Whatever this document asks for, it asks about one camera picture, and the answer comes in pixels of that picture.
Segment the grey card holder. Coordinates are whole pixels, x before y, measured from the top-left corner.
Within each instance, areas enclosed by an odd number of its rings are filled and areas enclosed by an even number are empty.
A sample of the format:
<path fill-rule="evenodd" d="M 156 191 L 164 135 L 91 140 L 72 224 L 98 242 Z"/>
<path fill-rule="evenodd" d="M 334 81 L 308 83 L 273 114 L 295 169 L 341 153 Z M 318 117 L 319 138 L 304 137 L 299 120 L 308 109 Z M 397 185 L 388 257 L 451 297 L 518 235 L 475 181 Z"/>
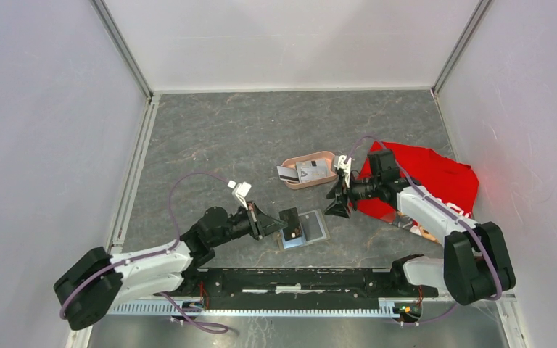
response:
<path fill-rule="evenodd" d="M 321 242 L 321 241 L 317 241 L 317 242 L 313 242 L 313 243 L 307 243 L 306 240 L 305 240 L 305 235 L 304 235 L 301 239 L 295 239 L 295 240 L 291 240 L 291 241 L 285 241 L 285 240 L 284 240 L 284 237 L 283 237 L 283 234 L 282 234 L 282 230 L 279 231 L 279 232 L 276 234 L 276 236 L 275 236 L 275 240 L 277 241 L 278 247 L 279 247 L 279 249 L 280 249 L 281 251 L 283 251 L 283 250 L 288 250 L 288 249 L 295 249 L 295 248 L 299 248 L 299 247 L 305 247 L 305 246 L 308 246 L 308 245 L 310 245 L 310 244 L 314 244 L 314 243 Z"/>

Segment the pink oval tray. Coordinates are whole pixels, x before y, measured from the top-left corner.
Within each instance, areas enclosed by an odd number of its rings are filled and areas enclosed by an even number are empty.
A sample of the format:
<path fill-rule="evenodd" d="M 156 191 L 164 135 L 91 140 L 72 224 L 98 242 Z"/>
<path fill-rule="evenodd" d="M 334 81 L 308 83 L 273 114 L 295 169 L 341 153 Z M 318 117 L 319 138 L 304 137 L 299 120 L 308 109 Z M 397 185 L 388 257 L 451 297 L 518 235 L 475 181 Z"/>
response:
<path fill-rule="evenodd" d="M 334 157 L 332 152 L 321 151 L 286 159 L 276 167 L 278 177 L 291 190 L 330 183 L 337 178 Z"/>

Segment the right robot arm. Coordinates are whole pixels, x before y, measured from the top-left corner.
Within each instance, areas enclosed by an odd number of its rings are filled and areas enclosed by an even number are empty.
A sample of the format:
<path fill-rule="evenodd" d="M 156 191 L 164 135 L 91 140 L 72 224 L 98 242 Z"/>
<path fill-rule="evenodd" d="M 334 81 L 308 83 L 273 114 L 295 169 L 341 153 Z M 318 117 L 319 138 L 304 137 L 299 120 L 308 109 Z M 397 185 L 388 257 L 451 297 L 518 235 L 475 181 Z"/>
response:
<path fill-rule="evenodd" d="M 326 196 L 331 204 L 325 215 L 348 218 L 359 202 L 378 199 L 422 224 L 443 248 L 441 258 L 414 254 L 394 261 L 389 277 L 394 293 L 408 296 L 418 286 L 428 286 L 469 305 L 497 300 L 515 287 L 513 265 L 497 224 L 479 223 L 450 209 L 404 171 L 389 149 L 368 155 L 368 178 L 354 178 L 351 162 L 346 155 L 332 161 L 338 179 Z"/>

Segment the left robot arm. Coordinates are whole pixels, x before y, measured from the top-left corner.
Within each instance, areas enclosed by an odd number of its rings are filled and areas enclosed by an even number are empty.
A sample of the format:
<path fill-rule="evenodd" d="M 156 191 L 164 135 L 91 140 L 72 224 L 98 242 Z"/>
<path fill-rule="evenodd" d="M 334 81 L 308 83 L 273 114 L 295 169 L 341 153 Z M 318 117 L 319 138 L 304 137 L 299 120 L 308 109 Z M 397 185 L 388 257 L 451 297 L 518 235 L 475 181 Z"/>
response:
<path fill-rule="evenodd" d="M 161 292 L 193 294 L 195 273 L 215 257 L 215 247 L 243 236 L 258 241 L 287 227 L 287 222 L 265 214 L 254 202 L 229 214 L 211 207 L 178 240 L 120 254 L 102 246 L 88 250 L 53 285 L 70 329 L 94 325 L 113 307 Z"/>

